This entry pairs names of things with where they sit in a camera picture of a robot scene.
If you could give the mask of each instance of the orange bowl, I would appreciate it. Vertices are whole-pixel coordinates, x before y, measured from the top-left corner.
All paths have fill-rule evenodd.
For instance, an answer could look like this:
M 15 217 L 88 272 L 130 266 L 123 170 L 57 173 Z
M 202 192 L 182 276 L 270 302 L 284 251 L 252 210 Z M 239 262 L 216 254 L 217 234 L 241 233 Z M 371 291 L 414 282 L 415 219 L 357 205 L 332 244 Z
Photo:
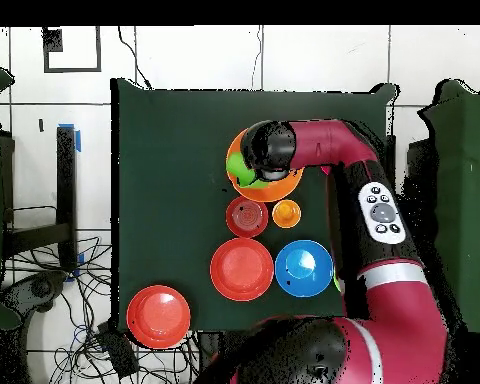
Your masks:
M 240 141 L 242 140 L 245 131 L 247 130 L 243 130 L 238 134 L 231 143 L 231 146 L 229 146 L 226 155 L 226 163 L 231 153 L 240 152 Z M 233 183 L 235 190 L 247 199 L 255 202 L 277 202 L 295 190 L 295 187 L 297 187 L 297 184 L 299 184 L 299 181 L 302 178 L 303 172 L 304 169 L 299 169 L 298 171 L 290 173 L 290 175 L 282 180 L 268 183 L 265 188 L 241 188 L 238 186 L 235 176 L 230 172 L 227 172 L 227 174 L 228 178 Z

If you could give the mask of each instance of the table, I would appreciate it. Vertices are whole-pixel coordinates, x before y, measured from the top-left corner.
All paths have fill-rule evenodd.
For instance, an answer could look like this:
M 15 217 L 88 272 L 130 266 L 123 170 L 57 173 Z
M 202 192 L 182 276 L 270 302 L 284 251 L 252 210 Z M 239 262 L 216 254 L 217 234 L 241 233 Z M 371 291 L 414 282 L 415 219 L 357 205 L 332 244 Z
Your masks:
M 355 121 L 379 136 L 384 152 L 386 106 L 396 96 L 395 86 L 379 84 L 370 93 L 143 90 L 118 79 L 111 88 L 112 125 L 118 132 L 113 143 L 119 149 L 119 196 L 112 214 L 112 236 L 118 236 L 119 247 L 118 258 L 113 254 L 112 259 L 119 267 L 113 283 L 118 302 L 113 302 L 112 318 L 120 331 L 127 330 L 130 300 L 152 284 L 169 285 L 187 299 L 192 329 L 245 329 L 280 314 L 341 314 L 333 283 L 308 299 L 286 294 L 275 278 L 268 291 L 251 302 L 234 302 L 215 290 L 210 260 L 222 243 L 234 238 L 225 210 L 239 195 L 226 176 L 225 156 L 240 131 L 266 119 Z M 301 206 L 299 224 L 283 230 L 269 222 L 257 240 L 274 259 L 297 239 L 328 248 L 320 169 L 306 169 L 289 198 Z

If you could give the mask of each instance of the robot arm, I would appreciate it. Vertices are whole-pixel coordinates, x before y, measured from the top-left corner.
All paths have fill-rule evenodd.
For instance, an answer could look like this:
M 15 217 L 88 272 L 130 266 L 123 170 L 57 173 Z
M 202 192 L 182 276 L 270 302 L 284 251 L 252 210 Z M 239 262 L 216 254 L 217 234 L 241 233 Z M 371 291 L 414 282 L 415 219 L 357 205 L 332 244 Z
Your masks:
M 395 195 L 368 136 L 339 120 L 265 121 L 241 151 L 259 179 L 331 165 L 329 228 L 349 346 L 335 384 L 432 384 L 443 366 L 446 329 Z

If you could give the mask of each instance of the blue tape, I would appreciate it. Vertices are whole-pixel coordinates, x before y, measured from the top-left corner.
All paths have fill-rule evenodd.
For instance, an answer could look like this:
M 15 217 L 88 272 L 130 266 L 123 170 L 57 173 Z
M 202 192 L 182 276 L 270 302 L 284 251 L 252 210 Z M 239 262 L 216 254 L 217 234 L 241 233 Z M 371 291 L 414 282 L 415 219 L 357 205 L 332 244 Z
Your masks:
M 82 265 L 83 263 L 85 263 L 85 254 L 79 253 L 76 261 L 78 265 Z M 79 269 L 73 270 L 71 275 L 73 275 L 73 277 L 80 277 L 80 270 Z M 73 281 L 75 281 L 73 277 L 66 278 L 66 283 L 72 283 Z
M 75 136 L 75 149 L 77 152 L 81 152 L 82 151 L 82 145 L 80 144 L 80 130 L 78 131 L 75 131 L 76 133 L 76 136 Z

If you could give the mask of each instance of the red bowl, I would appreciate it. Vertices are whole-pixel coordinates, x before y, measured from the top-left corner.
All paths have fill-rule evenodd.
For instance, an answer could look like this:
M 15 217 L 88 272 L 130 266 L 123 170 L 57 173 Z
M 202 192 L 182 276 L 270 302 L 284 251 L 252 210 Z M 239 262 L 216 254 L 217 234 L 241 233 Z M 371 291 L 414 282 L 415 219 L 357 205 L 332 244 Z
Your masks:
M 171 287 L 150 286 L 131 300 L 126 322 L 133 336 L 152 349 L 167 349 L 181 341 L 190 328 L 190 308 Z
M 210 276 L 217 291 L 230 300 L 247 302 L 267 291 L 274 277 L 274 262 L 261 243 L 236 238 L 213 254 Z
M 265 203 L 239 196 L 226 209 L 226 224 L 238 237 L 256 237 L 267 228 L 267 206 Z

